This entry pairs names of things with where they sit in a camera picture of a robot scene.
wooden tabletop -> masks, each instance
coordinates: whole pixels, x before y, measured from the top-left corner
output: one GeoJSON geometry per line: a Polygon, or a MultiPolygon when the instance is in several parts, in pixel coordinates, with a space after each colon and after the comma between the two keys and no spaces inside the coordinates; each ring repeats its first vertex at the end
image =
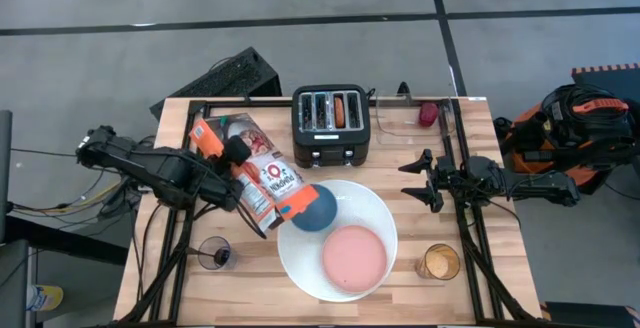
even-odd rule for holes
{"type": "MultiPolygon", "coordinates": [[[[217,101],[235,98],[212,99],[217,101]]],[[[494,134],[489,106],[484,99],[460,98],[460,106],[471,155],[482,155],[502,162],[494,134]]],[[[156,146],[179,148],[185,134],[189,99],[165,101],[156,146]]],[[[212,115],[247,112],[264,130],[286,159],[293,163],[290,108],[214,108],[212,115]]],[[[444,155],[438,135],[421,136],[406,144],[406,138],[381,131],[376,110],[371,108],[369,155],[360,167],[323,167],[299,169],[306,182],[345,179],[363,184],[378,194],[393,214],[398,230],[398,253],[391,275],[369,296],[349,303],[331,303],[315,299],[300,290],[284,272],[277,249],[277,231],[262,240],[237,213],[214,211],[193,227],[190,245],[198,248],[208,237],[223,236],[239,256],[235,269],[212,272],[200,266],[195,256],[187,260],[178,324],[464,324],[474,323],[471,297],[464,265],[450,281],[422,279],[413,269],[415,260],[432,245],[446,243],[463,259],[455,221],[453,201],[443,192],[441,213],[432,214],[416,199],[400,192],[403,187],[421,187],[425,176],[401,173],[397,168],[415,161],[424,148],[434,157],[444,155]]],[[[456,160],[459,146],[452,133],[456,160]]],[[[495,201],[513,209],[503,198],[495,201]]],[[[143,198],[136,221],[136,239],[142,236],[151,212],[156,207],[152,196],[143,198]]],[[[531,271],[515,219],[499,208],[483,208],[487,235],[495,271],[522,306],[540,316],[531,271]]],[[[161,209],[149,227],[146,243],[143,283],[156,275],[168,210],[161,209]]],[[[176,226],[176,238],[181,231],[176,226]]],[[[478,271],[485,315],[491,316],[486,281],[478,271]]],[[[160,317],[169,310],[173,275],[167,280],[160,317]]],[[[126,315],[135,304],[138,272],[133,245],[129,251],[114,318],[126,315]]]]}

pink plate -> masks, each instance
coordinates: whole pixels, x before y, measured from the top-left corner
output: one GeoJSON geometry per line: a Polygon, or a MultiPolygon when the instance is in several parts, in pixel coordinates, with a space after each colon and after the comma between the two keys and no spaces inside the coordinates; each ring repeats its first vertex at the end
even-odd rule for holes
{"type": "Polygon", "coordinates": [[[336,229],[324,242],[322,265],[338,288],[350,293],[365,292],[384,276],[387,253],[375,233],[350,225],[336,229]]]}

white bowl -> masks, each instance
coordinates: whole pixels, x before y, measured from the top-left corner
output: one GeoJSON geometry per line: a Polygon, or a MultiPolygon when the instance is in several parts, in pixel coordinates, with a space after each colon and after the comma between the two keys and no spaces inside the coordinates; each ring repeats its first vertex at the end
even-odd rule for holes
{"type": "Polygon", "coordinates": [[[387,279],[398,253],[398,233],[393,216],[380,197],[369,188],[344,180],[318,183],[333,193],[338,212],[331,225],[318,232],[305,232],[291,221],[278,228],[278,254],[289,278],[307,294],[329,302],[349,302],[367,296],[387,279]],[[374,232],[384,244],[387,269],[384,276],[366,292],[345,292],[331,283],[322,266],[324,241],[335,229],[359,225],[374,232]]]}

